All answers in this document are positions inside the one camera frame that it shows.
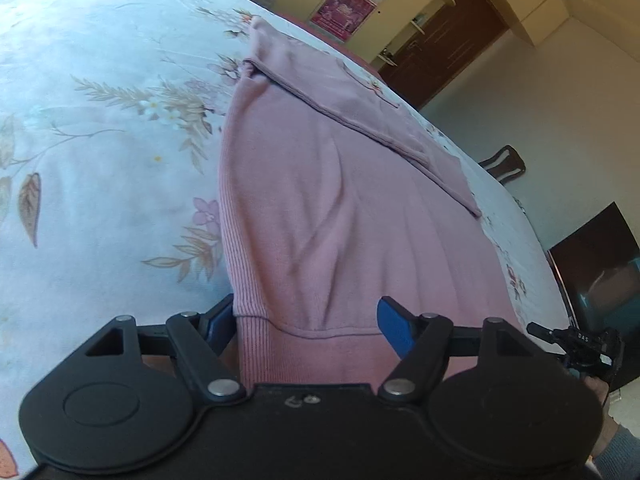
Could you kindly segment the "person's right hand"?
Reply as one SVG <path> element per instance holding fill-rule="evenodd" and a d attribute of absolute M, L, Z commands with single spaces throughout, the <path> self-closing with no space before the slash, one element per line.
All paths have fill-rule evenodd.
<path fill-rule="evenodd" d="M 618 428 L 620 428 L 620 425 L 614 420 L 613 417 L 610 416 L 610 413 L 608 412 L 608 392 L 610 391 L 610 387 L 608 386 L 608 384 L 606 382 L 602 382 L 602 380 L 599 378 L 591 376 L 585 376 L 584 378 L 582 378 L 582 380 L 584 381 L 585 385 L 596 395 L 598 401 L 602 405 L 602 428 L 598 440 L 591 451 L 591 457 L 597 458 L 611 443 L 616 435 Z"/>

